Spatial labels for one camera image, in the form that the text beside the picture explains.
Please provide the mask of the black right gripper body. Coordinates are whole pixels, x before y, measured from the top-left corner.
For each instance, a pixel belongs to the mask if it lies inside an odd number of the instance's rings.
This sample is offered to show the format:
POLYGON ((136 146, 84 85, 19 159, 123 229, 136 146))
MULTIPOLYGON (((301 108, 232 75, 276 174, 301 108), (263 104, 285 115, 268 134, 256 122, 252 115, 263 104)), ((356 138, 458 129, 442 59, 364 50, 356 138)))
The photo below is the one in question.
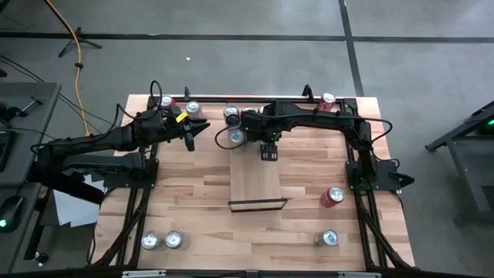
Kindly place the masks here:
POLYGON ((248 110, 241 113, 241 125, 248 142, 259 142, 260 158, 262 161, 277 161, 280 132, 269 125, 269 120, 263 114, 248 110))

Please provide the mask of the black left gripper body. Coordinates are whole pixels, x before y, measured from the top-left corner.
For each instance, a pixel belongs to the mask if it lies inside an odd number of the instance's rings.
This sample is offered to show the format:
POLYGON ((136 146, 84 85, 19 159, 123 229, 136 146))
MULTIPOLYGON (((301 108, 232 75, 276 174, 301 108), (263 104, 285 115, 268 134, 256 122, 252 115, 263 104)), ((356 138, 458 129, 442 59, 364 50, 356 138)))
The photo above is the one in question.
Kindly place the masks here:
POLYGON ((194 137, 191 133, 191 126, 189 124, 189 117, 187 116, 184 121, 179 124, 170 122, 167 115, 168 109, 161 114, 161 126, 157 129, 156 133, 152 136, 152 143, 170 142, 174 139, 184 140, 185 146, 188 151, 195 150, 194 137))

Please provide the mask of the silver Diet Coke can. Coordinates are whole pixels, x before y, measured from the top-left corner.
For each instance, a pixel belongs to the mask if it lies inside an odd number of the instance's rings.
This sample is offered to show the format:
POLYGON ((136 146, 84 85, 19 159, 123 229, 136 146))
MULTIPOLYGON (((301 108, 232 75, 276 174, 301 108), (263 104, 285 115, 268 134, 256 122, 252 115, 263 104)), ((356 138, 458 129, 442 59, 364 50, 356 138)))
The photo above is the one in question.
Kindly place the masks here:
POLYGON ((197 101, 188 102, 185 109, 186 109, 186 112, 190 118, 202 118, 203 117, 202 106, 197 101))

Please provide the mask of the blue silver energy drink can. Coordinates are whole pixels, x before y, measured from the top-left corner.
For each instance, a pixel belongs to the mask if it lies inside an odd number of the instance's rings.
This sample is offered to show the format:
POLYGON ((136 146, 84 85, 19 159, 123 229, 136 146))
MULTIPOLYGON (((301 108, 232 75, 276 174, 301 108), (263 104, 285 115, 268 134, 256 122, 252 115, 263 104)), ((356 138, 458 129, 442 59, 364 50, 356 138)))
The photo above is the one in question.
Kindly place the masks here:
POLYGON ((245 146, 245 134, 240 129, 228 131, 228 148, 230 151, 238 150, 245 146))

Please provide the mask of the silver soda can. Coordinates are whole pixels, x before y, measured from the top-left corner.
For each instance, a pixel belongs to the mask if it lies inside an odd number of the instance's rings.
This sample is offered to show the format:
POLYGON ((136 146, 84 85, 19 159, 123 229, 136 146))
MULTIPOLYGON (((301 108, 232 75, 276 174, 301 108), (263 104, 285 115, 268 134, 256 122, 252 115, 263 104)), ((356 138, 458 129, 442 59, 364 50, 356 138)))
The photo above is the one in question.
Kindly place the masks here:
POLYGON ((165 245, 169 249, 185 250, 190 246, 190 239, 186 232, 171 230, 165 236, 165 245))
POLYGON ((161 235, 156 231, 148 231, 141 238, 141 246, 150 251, 159 250, 163 246, 161 235))

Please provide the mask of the silver can blue tab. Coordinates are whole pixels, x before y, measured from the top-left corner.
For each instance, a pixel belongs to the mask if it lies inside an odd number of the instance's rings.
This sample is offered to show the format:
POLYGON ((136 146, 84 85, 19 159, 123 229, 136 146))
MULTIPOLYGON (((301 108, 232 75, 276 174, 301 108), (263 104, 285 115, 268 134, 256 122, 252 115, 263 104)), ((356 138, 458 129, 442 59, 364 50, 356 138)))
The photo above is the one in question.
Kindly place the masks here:
POLYGON ((332 229, 325 229, 314 235, 314 244, 319 247, 336 246, 338 243, 337 232, 332 229))

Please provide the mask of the black beam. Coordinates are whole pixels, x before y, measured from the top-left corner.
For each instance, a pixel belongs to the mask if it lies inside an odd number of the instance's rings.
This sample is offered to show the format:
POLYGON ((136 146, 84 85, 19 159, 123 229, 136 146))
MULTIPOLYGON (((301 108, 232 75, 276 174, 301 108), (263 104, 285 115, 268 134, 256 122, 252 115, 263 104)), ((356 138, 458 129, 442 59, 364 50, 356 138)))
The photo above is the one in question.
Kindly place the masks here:
POLYGON ((47 188, 97 205, 100 205, 104 200, 104 193, 98 188, 62 172, 43 171, 36 163, 29 170, 27 181, 40 183, 47 188))

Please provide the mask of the black tripod stand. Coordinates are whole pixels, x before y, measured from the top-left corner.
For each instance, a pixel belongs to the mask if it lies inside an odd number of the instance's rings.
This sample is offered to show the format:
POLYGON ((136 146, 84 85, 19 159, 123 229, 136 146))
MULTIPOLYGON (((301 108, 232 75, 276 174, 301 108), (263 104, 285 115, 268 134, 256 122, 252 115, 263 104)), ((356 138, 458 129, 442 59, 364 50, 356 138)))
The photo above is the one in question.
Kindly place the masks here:
MULTIPOLYGON (((80 27, 78 27, 75 31, 75 35, 77 37, 77 40, 79 42, 79 44, 81 43, 86 43, 87 45, 90 45, 94 48, 97 48, 97 49, 102 49, 103 47, 100 45, 100 44, 97 44, 97 43, 94 43, 94 42, 91 42, 89 41, 88 39, 84 39, 82 36, 81 36, 81 32, 82 32, 82 29, 80 27)), ((70 49, 73 47, 73 46, 76 46, 76 40, 75 39, 71 39, 70 41, 68 41, 68 43, 65 45, 65 47, 62 49, 62 51, 59 53, 58 57, 59 58, 62 58, 63 56, 65 56, 69 51, 70 49)))

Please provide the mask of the white paper sheets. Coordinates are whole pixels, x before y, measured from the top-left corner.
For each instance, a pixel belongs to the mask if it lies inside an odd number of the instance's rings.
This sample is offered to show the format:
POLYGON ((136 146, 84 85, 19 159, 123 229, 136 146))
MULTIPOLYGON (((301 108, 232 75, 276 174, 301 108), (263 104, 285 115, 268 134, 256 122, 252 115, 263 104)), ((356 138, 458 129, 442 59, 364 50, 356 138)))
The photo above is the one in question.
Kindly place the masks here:
POLYGON ((56 213, 59 225, 69 224, 71 228, 97 222, 100 205, 54 191, 56 213))

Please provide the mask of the grey desk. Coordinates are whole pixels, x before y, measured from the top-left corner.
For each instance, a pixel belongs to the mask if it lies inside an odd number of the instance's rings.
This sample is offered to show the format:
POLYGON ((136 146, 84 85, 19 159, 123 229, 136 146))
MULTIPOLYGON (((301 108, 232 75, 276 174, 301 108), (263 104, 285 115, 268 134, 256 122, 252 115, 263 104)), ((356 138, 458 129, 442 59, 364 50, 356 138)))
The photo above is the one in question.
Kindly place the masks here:
POLYGON ((0 102, 7 107, 24 108, 32 102, 31 96, 43 102, 31 108, 26 117, 14 117, 8 123, 17 136, 5 170, 0 172, 0 205, 12 195, 21 195, 24 203, 16 230, 0 232, 0 274, 12 271, 41 189, 38 183, 25 182, 34 161, 30 147, 46 136, 60 90, 58 83, 0 83, 0 102))

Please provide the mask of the metal clamp tool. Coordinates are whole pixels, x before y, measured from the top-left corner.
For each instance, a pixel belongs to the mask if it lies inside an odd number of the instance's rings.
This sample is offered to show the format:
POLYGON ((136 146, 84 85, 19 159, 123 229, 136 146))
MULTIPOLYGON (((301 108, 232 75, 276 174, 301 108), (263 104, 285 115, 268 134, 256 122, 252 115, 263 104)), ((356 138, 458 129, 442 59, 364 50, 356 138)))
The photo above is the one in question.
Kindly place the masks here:
POLYGON ((37 97, 34 97, 34 96, 31 96, 30 97, 32 102, 30 104, 28 104, 26 107, 22 108, 18 113, 17 115, 20 116, 20 117, 26 117, 28 115, 28 111, 37 106, 37 105, 43 105, 43 102, 38 99, 37 97))

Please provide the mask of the black keyboard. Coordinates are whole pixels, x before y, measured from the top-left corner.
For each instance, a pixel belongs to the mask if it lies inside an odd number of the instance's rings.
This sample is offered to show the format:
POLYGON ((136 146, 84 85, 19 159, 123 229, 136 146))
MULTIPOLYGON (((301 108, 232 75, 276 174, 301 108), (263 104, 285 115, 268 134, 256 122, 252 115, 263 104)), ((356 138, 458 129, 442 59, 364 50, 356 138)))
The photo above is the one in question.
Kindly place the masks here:
POLYGON ((5 170, 16 136, 15 131, 0 131, 0 172, 5 170))

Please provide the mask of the black computer mouse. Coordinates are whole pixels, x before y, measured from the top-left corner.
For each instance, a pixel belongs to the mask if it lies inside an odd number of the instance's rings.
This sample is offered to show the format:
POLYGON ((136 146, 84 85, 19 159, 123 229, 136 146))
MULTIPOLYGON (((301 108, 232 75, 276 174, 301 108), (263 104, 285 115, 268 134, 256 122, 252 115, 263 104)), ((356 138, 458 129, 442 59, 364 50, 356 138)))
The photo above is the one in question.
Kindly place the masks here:
POLYGON ((20 195, 8 197, 0 205, 0 232, 13 232, 19 226, 24 198, 20 195))

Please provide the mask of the black metal cart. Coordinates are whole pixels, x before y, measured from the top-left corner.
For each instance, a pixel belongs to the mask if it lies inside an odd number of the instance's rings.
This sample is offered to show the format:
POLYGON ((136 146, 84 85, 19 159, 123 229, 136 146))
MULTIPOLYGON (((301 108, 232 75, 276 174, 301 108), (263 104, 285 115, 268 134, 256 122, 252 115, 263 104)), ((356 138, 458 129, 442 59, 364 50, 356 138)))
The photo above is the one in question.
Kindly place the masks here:
POLYGON ((454 218, 456 225, 494 225, 494 101, 457 127, 425 146, 429 152, 446 147, 475 208, 454 218))

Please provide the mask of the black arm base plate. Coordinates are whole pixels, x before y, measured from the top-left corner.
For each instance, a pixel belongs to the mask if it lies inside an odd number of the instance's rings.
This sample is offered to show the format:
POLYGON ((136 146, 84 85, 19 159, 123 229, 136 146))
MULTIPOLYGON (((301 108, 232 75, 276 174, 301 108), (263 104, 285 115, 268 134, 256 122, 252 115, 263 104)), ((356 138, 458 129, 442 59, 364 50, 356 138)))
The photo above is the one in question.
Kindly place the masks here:
POLYGON ((414 178, 399 173, 392 161, 374 161, 370 165, 348 161, 345 169, 348 185, 354 191, 396 191, 414 183, 414 178))
POLYGON ((103 186, 107 188, 153 188, 157 183, 158 168, 159 160, 146 160, 144 170, 106 174, 103 186))

